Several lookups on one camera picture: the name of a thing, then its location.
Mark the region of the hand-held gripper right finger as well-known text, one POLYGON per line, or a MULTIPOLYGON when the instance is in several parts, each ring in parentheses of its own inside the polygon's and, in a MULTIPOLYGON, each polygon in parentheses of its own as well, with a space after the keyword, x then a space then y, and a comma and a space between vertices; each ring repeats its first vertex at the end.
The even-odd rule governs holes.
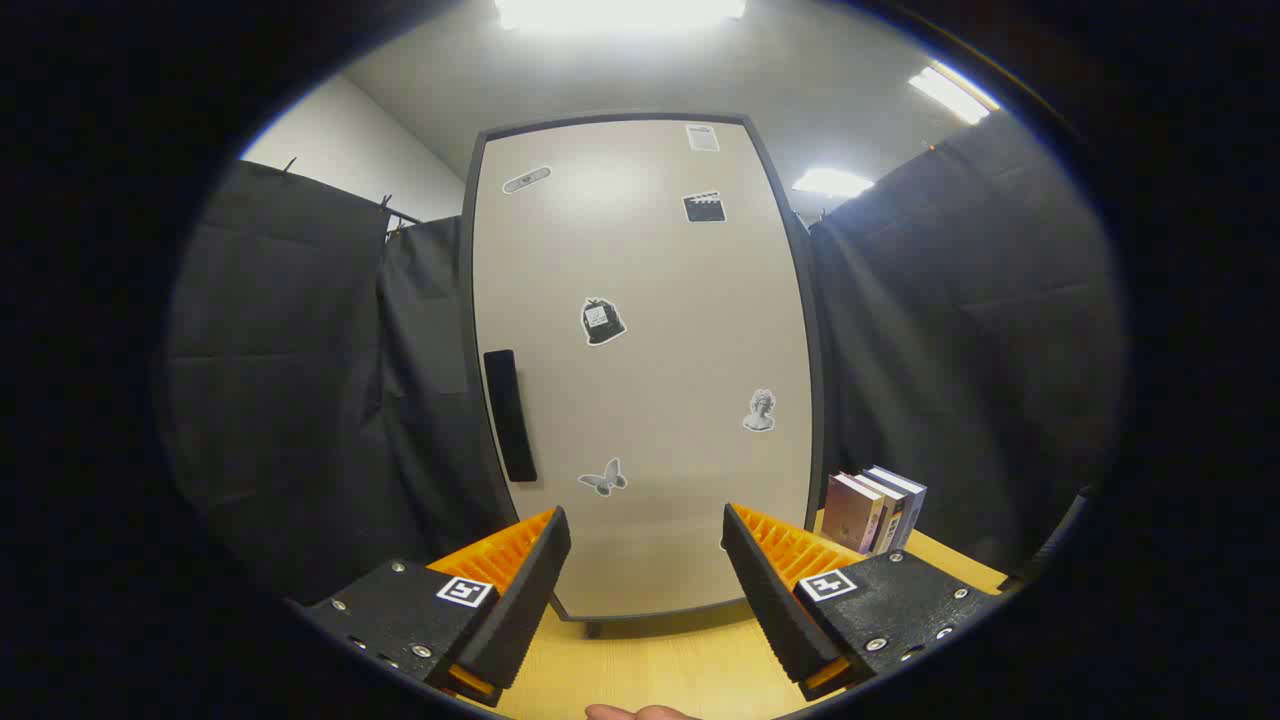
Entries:
POLYGON ((864 557, 741 503, 722 544, 765 639, 808 701, 918 664, 998 596, 908 551, 864 557))

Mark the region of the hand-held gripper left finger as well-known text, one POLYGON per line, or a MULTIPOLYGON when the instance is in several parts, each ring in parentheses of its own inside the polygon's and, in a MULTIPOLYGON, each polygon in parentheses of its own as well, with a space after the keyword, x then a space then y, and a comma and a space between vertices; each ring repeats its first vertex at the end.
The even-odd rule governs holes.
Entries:
POLYGON ((494 708, 515 684, 570 555, 554 506, 433 562, 385 561, 300 609, 338 650, 398 682, 494 708))

